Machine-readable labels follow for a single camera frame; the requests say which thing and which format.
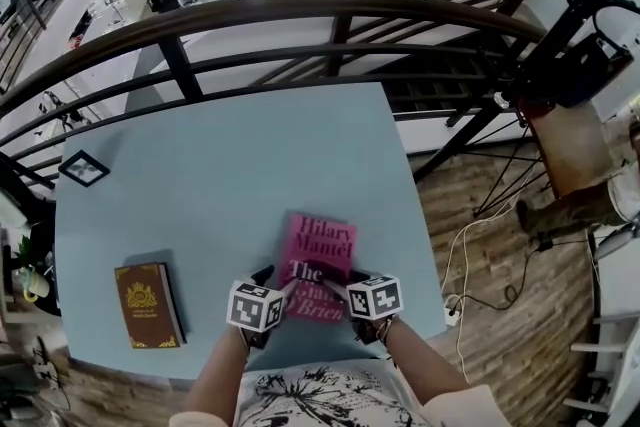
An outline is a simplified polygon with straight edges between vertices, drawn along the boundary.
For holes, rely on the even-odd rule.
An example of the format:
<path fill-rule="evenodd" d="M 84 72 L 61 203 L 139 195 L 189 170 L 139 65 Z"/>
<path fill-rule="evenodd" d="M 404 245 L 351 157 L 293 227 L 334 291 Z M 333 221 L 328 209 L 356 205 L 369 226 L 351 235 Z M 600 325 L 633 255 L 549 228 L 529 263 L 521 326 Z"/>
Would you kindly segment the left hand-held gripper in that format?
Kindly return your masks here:
<path fill-rule="evenodd" d="M 249 350 L 266 347 L 271 331 L 282 318 L 286 303 L 283 292 L 292 292 L 298 285 L 298 280 L 292 279 L 280 290 L 267 288 L 274 270 L 274 266 L 269 265 L 249 278 L 236 280 L 231 286 L 226 322 L 240 330 Z"/>

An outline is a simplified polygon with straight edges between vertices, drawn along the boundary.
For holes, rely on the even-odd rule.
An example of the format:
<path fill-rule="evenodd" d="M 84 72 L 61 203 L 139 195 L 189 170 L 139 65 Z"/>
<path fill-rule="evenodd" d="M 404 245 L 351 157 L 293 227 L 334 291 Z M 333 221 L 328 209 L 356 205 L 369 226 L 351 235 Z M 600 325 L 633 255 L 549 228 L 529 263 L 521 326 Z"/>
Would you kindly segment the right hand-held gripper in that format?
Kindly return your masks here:
<path fill-rule="evenodd" d="M 399 279 L 391 275 L 368 277 L 346 287 L 325 280 L 324 287 L 339 301 L 347 301 L 352 326 L 364 344 L 386 344 L 394 318 L 403 311 Z"/>

